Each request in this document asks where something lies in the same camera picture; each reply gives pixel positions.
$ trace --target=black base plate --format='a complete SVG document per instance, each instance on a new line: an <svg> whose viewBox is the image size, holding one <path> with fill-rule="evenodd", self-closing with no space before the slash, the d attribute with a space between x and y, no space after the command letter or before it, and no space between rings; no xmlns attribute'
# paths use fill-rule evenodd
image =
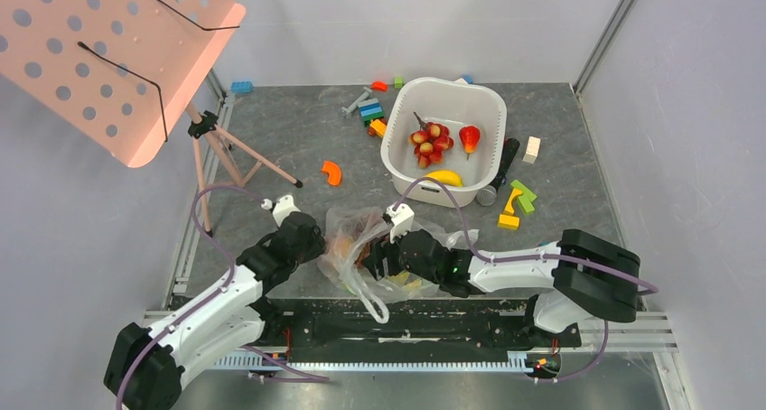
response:
<svg viewBox="0 0 766 410"><path fill-rule="evenodd" d="M364 305L349 299L271 299L285 311L293 362L507 361L508 351L582 346L577 325L558 334L523 330L523 300L444 299L388 305L380 324ZM285 345L260 340L258 345Z"/></svg>

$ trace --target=white wall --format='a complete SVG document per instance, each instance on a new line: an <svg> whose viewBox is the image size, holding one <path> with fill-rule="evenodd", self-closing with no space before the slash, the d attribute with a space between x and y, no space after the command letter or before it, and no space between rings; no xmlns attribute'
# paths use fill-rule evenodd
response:
<svg viewBox="0 0 766 410"><path fill-rule="evenodd" d="M638 0L584 93L700 408L763 408L766 4Z"/></svg>
<svg viewBox="0 0 766 410"><path fill-rule="evenodd" d="M216 64L228 86L394 76L574 82L619 0L238 0Z"/></svg>
<svg viewBox="0 0 766 410"><path fill-rule="evenodd" d="M0 108L0 408L114 408L114 339L159 306L195 188L189 120L128 169L4 77Z"/></svg>

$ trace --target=strawberry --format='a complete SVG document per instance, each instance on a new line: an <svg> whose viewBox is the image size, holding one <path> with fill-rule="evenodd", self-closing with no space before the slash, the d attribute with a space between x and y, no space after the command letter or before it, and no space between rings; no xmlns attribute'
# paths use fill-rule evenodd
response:
<svg viewBox="0 0 766 410"><path fill-rule="evenodd" d="M437 137L434 141L434 149L436 152L440 153L442 151L446 151L450 148L450 137L442 134L441 136Z"/></svg>
<svg viewBox="0 0 766 410"><path fill-rule="evenodd" d="M476 145L481 139L481 131L476 126L466 126L460 129L460 142L462 142L462 149L471 154L476 151Z"/></svg>
<svg viewBox="0 0 766 410"><path fill-rule="evenodd" d="M434 151L433 154L428 156L428 160L433 164L441 164L444 161L444 156L441 151Z"/></svg>
<svg viewBox="0 0 766 410"><path fill-rule="evenodd" d="M420 169L425 169L431 164L431 161L428 160L428 157L425 157L424 155L421 155L417 158L417 166Z"/></svg>
<svg viewBox="0 0 766 410"><path fill-rule="evenodd" d="M431 144L430 142L426 142L426 143L420 144L420 154L423 157L428 157L433 152L434 152L434 145Z"/></svg>

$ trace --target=red strawberry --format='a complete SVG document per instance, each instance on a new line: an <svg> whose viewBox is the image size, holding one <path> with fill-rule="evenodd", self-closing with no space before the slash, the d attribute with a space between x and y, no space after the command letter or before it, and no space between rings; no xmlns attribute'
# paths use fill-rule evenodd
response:
<svg viewBox="0 0 766 410"><path fill-rule="evenodd" d="M434 145L430 142L420 144L420 154L424 157L428 157L434 152Z"/></svg>
<svg viewBox="0 0 766 410"><path fill-rule="evenodd" d="M428 157L425 157L424 155L421 155L417 158L417 166L420 169L425 169L431 164L431 161L428 160Z"/></svg>
<svg viewBox="0 0 766 410"><path fill-rule="evenodd" d="M433 154L428 156L428 160L433 164L441 164L444 161L444 156L441 151L434 151Z"/></svg>
<svg viewBox="0 0 766 410"><path fill-rule="evenodd" d="M410 144L422 144L428 140L428 133L418 130L409 136Z"/></svg>
<svg viewBox="0 0 766 410"><path fill-rule="evenodd" d="M466 126L460 129L460 142L462 142L462 149L471 154L476 151L476 145L481 139L481 131L476 126Z"/></svg>
<svg viewBox="0 0 766 410"><path fill-rule="evenodd" d="M446 151L450 148L450 137L442 134L441 136L437 137L434 141L434 149L436 152L442 152Z"/></svg>

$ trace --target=music stand tripod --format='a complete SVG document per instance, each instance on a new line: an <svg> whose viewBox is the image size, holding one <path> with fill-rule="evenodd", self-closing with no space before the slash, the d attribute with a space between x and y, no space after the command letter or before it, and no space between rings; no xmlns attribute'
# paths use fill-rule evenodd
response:
<svg viewBox="0 0 766 410"><path fill-rule="evenodd" d="M197 166L197 183L199 184L199 190L204 190L207 185L205 183L204 171L202 170L202 152L200 148L200 138L204 137L208 142L210 149L213 150L221 164L231 176L231 180L239 187L245 187L245 184L250 181L256 171L265 165L267 168L281 175L283 178L291 182L295 187L301 188L304 184L296 179L294 176L283 171L279 166L271 163L263 155L256 153L255 150L250 148L247 144L237 139L234 135L226 131L224 128L217 124L218 117L210 111L200 113L197 108L190 102L185 109L186 114L191 118L191 125L189 126L189 136L194 145L194 162ZM257 160L252 169L244 177L239 171L239 168L234 164L233 159L229 158L227 153L223 150L221 144L232 143L242 149L247 154L250 154ZM209 236L212 236L212 229L210 227L210 211L208 210L207 195L202 196L202 218L204 220L205 232Z"/></svg>

